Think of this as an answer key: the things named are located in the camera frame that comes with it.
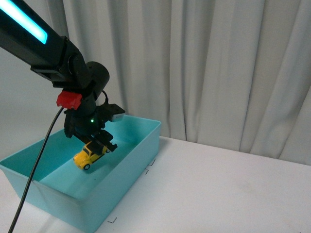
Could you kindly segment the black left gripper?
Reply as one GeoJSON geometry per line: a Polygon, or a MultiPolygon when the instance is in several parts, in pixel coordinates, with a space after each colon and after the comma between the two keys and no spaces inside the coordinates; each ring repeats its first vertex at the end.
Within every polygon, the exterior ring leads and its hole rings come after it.
{"type": "Polygon", "coordinates": [[[75,136],[85,144],[79,154],[103,155],[104,147],[111,152],[118,147],[111,143],[113,135],[104,129],[105,123],[109,121],[104,108],[106,104],[96,106],[95,111],[88,116],[78,116],[76,110],[65,111],[65,136],[75,136]]]}

